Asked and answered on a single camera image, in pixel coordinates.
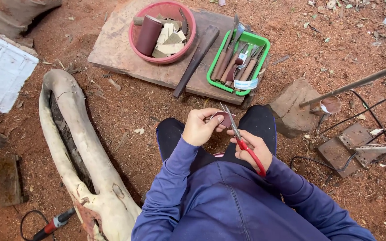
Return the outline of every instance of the scissors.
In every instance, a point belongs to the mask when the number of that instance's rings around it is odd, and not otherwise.
[[[239,133],[239,130],[238,128],[236,127],[236,124],[235,124],[235,121],[233,120],[233,117],[232,117],[232,114],[230,113],[230,110],[229,108],[224,105],[222,103],[220,103],[223,111],[227,112],[229,114],[229,118],[230,118],[230,121],[232,122],[231,126],[232,126],[232,129],[233,129],[233,133],[235,134],[235,138],[236,138],[236,142],[238,143],[239,145],[239,148],[241,150],[245,150],[247,151],[250,156],[253,158],[253,160],[256,162],[257,166],[259,167],[260,169],[260,172],[257,172],[260,176],[262,177],[265,177],[266,176],[266,170],[265,168],[263,167],[262,163],[260,162],[259,158],[256,156],[256,154],[254,153],[253,150],[251,150],[247,144],[244,142],[244,140],[242,139],[241,137],[241,134]]]

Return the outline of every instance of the sleeve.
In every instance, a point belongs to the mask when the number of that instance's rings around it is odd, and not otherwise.
[[[132,230],[133,241],[169,240],[180,220],[181,198],[198,148],[180,138],[146,194],[142,212]]]
[[[332,241],[376,241],[347,210],[285,163],[273,157],[266,180],[279,189],[284,202]]]

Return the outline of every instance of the red plastic basket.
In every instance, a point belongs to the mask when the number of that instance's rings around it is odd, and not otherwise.
[[[189,33],[187,36],[187,43],[184,46],[183,49],[181,49],[180,52],[167,57],[167,58],[151,58],[148,56],[143,55],[140,53],[135,45],[138,41],[139,32],[141,31],[142,26],[136,26],[132,23],[129,26],[129,43],[132,47],[133,51],[141,58],[143,58],[146,61],[152,62],[152,63],[173,63],[180,59],[190,48],[190,46],[193,43],[193,40],[196,36],[196,21],[194,20],[193,13],[191,13],[190,9],[186,7],[185,5],[174,2],[174,1],[162,1],[158,3],[153,3],[148,5],[147,7],[143,8],[141,11],[139,11],[135,16],[136,17],[144,17],[145,15],[150,15],[152,17],[157,17],[159,14],[164,16],[165,18],[171,18],[178,21],[183,21],[183,17],[180,14],[179,8],[183,10],[183,13],[187,19],[187,24],[189,27]]]

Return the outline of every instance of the black pants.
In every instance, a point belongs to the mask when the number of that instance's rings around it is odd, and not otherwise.
[[[184,127],[183,123],[174,118],[166,118],[159,123],[156,132],[162,160],[166,160],[171,156],[181,138]],[[274,156],[276,155],[275,119],[269,109],[260,105],[250,107],[239,121],[238,129],[246,130],[255,136],[261,137],[271,153]],[[190,173],[192,174],[199,168],[217,160],[237,163],[255,172],[247,161],[235,157],[235,147],[236,144],[230,143],[221,158],[213,156],[200,147],[195,160],[190,166]]]

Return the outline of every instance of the green plastic tray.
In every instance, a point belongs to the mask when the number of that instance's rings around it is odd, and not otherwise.
[[[223,90],[229,91],[230,93],[233,93],[233,89],[231,89],[231,88],[229,88],[227,86],[224,86],[220,81],[213,81],[213,80],[211,80],[212,71],[215,68],[215,64],[217,63],[217,60],[218,60],[218,57],[220,56],[222,48],[224,47],[224,44],[227,41],[229,33],[230,33],[230,31],[228,31],[226,33],[226,36],[224,36],[224,39],[223,39],[223,41],[221,43],[221,46],[218,49],[217,55],[215,56],[214,61],[212,61],[211,67],[208,70],[206,78],[208,80],[208,83],[210,83],[211,85],[217,86],[220,89],[223,89]],[[239,41],[248,42],[248,45],[249,45],[248,50],[249,50],[249,52],[251,52],[251,49],[254,47],[254,45],[258,45],[258,46],[265,45],[264,50],[263,50],[263,54],[260,57],[260,60],[258,60],[259,61],[259,65],[257,66],[257,68],[256,68],[256,70],[255,70],[255,72],[253,74],[253,77],[252,77],[252,79],[255,79],[259,75],[260,69],[263,66],[263,62],[265,61],[265,58],[268,55],[269,49],[271,47],[271,43],[269,42],[269,40],[267,40],[267,39],[265,39],[265,38],[263,38],[261,36],[255,35],[253,33],[247,33],[247,32],[243,32],[242,33],[241,37],[239,38]],[[239,44],[239,42],[236,43],[234,52],[238,49],[238,44]],[[239,96],[244,96],[244,95],[247,95],[249,92],[250,92],[250,90],[242,90],[242,91],[236,91],[235,94],[237,94]]]

